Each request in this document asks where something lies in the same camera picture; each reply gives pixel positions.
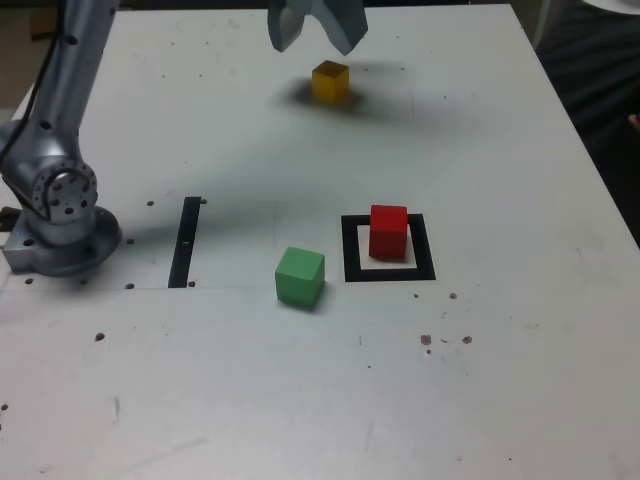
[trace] white table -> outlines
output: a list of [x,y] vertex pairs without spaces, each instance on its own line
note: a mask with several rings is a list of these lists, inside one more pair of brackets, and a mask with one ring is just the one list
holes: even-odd
[[[640,475],[640,257],[511,8],[368,16],[345,116],[290,98],[340,61],[313,21],[279,54],[261,11],[118,14],[81,144],[135,244],[85,286],[0,263],[2,480]],[[372,203],[424,215],[436,281],[344,282]]]

